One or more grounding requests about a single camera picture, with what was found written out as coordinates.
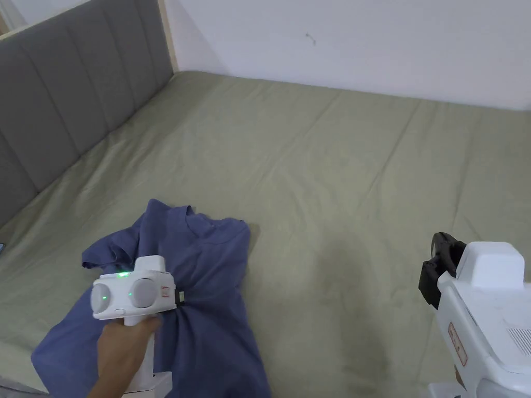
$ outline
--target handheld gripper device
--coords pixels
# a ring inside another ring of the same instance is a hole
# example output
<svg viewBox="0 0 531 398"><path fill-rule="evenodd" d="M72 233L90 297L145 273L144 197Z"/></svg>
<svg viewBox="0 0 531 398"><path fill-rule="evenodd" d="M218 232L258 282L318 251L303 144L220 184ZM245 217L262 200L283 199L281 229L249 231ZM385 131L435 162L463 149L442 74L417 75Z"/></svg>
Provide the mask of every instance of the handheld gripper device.
<svg viewBox="0 0 531 398"><path fill-rule="evenodd" d="M96 319L124 318L134 326L156 313L176 308L175 282L166 272L164 257L138 257L134 271L101 275L93 283L90 305ZM140 369L133 377L126 398L164 398L173 388L172 373L153 374L152 334Z"/></svg>

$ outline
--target wooden trim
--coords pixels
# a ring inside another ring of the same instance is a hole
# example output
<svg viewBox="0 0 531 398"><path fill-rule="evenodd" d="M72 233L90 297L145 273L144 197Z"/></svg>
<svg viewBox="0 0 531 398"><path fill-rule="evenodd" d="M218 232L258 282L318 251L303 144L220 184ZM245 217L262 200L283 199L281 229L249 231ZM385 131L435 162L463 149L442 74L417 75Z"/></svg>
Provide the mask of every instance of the wooden trim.
<svg viewBox="0 0 531 398"><path fill-rule="evenodd" d="M169 27L168 12L166 11L166 3L164 0L157 0L159 4L160 16L162 18L162 26L164 27L164 35L166 36L166 44L168 45L169 58L172 62L174 72L178 72L177 57L175 56L175 47L173 45L172 31Z"/></svg>

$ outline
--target white robotic device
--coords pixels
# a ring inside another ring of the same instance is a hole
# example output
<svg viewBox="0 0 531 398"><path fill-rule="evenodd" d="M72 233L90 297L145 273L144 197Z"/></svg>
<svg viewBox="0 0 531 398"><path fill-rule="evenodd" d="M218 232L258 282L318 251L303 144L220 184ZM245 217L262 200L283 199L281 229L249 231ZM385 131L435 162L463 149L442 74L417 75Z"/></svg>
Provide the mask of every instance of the white robotic device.
<svg viewBox="0 0 531 398"><path fill-rule="evenodd" d="M90 305L96 319L124 318L124 325L134 326L149 316L177 307L175 282L166 272L163 257L139 257L134 271L100 276L93 283ZM153 374L154 345L152 335L125 398L164 398L172 390L171 372Z"/></svg>
<svg viewBox="0 0 531 398"><path fill-rule="evenodd" d="M465 245L436 233L419 282L466 388L430 384L429 398L531 397L531 284L509 243Z"/></svg>

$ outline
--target white wall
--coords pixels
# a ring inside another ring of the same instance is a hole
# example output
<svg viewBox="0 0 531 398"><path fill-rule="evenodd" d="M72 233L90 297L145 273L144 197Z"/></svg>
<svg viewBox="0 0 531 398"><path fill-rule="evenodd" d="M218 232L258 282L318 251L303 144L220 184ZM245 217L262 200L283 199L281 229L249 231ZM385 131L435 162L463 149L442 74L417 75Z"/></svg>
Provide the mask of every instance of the white wall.
<svg viewBox="0 0 531 398"><path fill-rule="evenodd" d="M181 70L531 109L530 0L166 6Z"/></svg>

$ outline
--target blue t-shirt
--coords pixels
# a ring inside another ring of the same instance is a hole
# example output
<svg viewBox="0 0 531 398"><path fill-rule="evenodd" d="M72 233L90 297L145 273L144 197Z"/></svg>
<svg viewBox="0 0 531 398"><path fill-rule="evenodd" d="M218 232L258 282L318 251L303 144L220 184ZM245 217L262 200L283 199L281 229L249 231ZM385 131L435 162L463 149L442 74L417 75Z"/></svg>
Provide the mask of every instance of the blue t-shirt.
<svg viewBox="0 0 531 398"><path fill-rule="evenodd" d="M131 271L140 256L161 255L179 308L162 314L155 372L173 372L169 398L269 397L266 374L240 295L250 232L241 220L210 220L189 206L150 200L131 226L90 246L86 268ZM97 341L106 324L92 317L90 291L50 330L32 354L54 398L85 398L97 378Z"/></svg>

